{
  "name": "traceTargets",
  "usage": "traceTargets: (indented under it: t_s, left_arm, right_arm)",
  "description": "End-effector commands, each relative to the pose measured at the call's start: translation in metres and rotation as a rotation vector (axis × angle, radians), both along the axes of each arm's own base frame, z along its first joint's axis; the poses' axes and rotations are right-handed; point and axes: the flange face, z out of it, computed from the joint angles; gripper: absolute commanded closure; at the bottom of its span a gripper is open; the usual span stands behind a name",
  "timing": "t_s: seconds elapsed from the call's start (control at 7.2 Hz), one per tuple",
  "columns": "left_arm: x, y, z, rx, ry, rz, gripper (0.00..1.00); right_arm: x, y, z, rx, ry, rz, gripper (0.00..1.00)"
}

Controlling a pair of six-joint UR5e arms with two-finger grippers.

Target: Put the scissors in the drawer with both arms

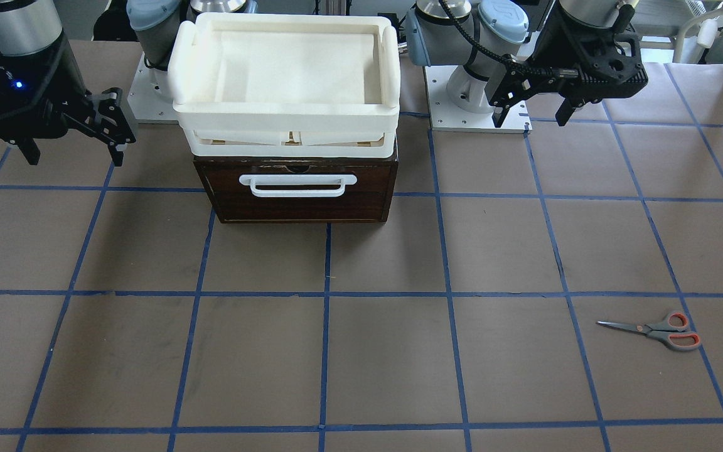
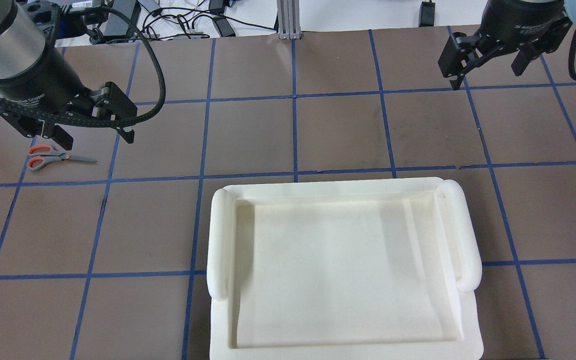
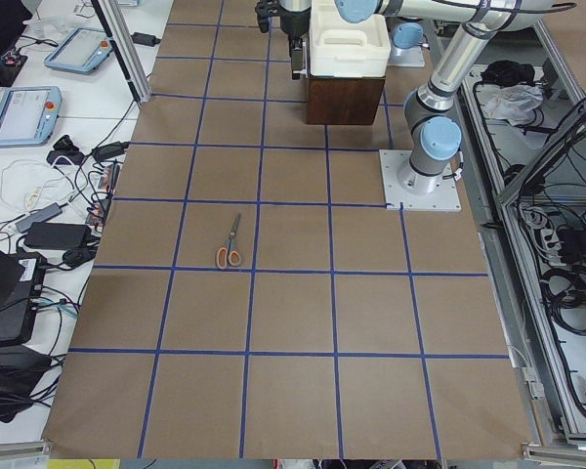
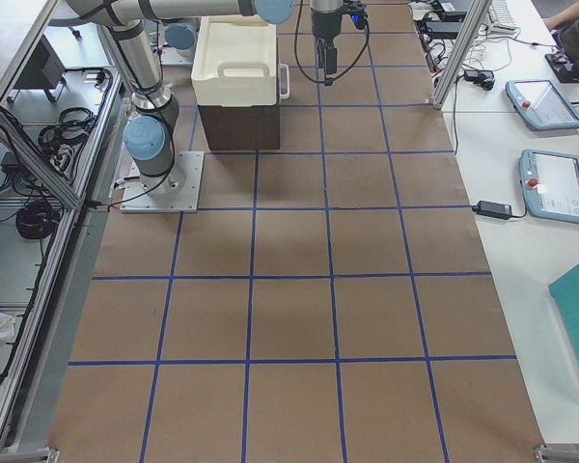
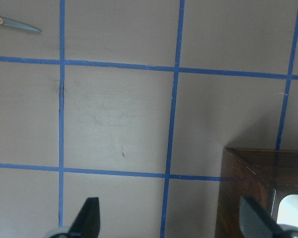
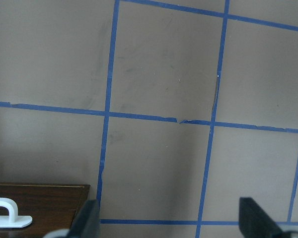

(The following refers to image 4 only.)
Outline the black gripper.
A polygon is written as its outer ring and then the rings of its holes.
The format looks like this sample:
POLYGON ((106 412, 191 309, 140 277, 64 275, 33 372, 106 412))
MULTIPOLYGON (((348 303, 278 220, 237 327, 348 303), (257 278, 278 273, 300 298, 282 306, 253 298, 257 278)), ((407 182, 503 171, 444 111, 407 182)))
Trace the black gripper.
POLYGON ((337 48, 332 45, 342 29, 342 6, 311 7, 312 33, 317 41, 317 66, 324 69, 324 85, 332 86, 337 73, 337 48))

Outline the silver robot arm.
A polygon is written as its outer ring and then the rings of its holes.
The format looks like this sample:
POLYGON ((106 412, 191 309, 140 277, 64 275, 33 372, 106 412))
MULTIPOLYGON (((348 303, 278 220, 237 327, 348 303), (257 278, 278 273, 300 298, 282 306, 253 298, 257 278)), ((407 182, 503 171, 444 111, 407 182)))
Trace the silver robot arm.
POLYGON ((163 83, 144 21, 192 16, 257 15, 281 24, 294 9, 292 1, 69 1, 69 7, 109 35, 110 56, 132 88, 138 116, 124 129, 124 144, 135 161, 144 191, 158 194, 178 186, 173 135, 178 101, 163 83))

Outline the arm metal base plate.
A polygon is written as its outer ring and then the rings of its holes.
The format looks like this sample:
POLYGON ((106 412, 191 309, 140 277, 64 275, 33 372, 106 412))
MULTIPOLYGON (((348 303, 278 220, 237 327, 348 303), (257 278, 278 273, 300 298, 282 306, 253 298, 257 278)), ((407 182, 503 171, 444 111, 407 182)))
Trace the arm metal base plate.
POLYGON ((156 187, 160 178, 141 177, 135 162, 131 165, 130 180, 119 204, 124 213, 172 213, 195 212, 198 208, 205 153, 181 151, 176 155, 175 165, 163 183, 156 187))

